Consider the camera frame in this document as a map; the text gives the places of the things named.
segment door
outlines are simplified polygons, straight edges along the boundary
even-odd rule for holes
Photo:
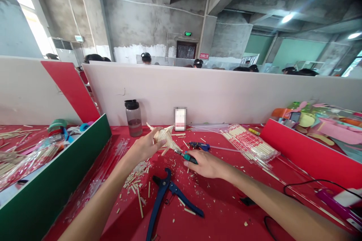
[[[196,43],[177,41],[176,57],[195,59],[196,45]]]

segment white partition board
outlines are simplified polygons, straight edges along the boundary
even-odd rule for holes
[[[143,124],[173,123],[187,107],[187,123],[263,123],[274,108],[319,100],[361,111],[362,80],[226,70],[93,62],[83,64],[101,113],[127,125],[124,101],[137,99]]]
[[[0,56],[0,125],[82,123],[41,60]]]

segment person's hand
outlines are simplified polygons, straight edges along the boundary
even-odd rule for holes
[[[195,157],[198,165],[189,161],[185,161],[184,165],[207,178],[222,178],[222,172],[228,165],[209,152],[202,150],[187,151],[187,154]]]
[[[125,158],[136,166],[141,161],[152,157],[163,145],[166,144],[165,140],[159,141],[156,144],[152,143],[154,135],[162,129],[162,127],[155,127],[148,135],[137,139],[124,155]]]

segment green wall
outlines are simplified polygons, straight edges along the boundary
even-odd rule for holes
[[[282,70],[287,64],[295,64],[297,61],[317,61],[325,46],[326,43],[284,39],[273,66],[279,66]]]
[[[246,45],[245,53],[259,54],[259,58],[256,64],[261,65],[264,62],[264,58],[268,53],[272,41],[273,37],[250,35],[248,44]]]

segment blue pipe cutter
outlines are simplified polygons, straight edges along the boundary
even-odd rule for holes
[[[161,179],[157,176],[153,176],[152,180],[158,185],[160,188],[157,192],[157,197],[155,201],[155,205],[153,206],[150,224],[148,225],[148,231],[147,231],[147,238],[146,241],[151,241],[153,227],[155,226],[156,217],[158,214],[158,211],[160,209],[161,203],[163,201],[163,197],[166,194],[166,191],[169,189],[172,192],[172,195],[176,194],[183,202],[184,204],[193,212],[195,212],[198,216],[204,217],[204,212],[197,208],[195,205],[193,205],[181,192],[181,190],[175,185],[173,181],[171,181],[171,170],[169,168],[165,168],[165,172],[167,172],[167,177],[165,179]]]

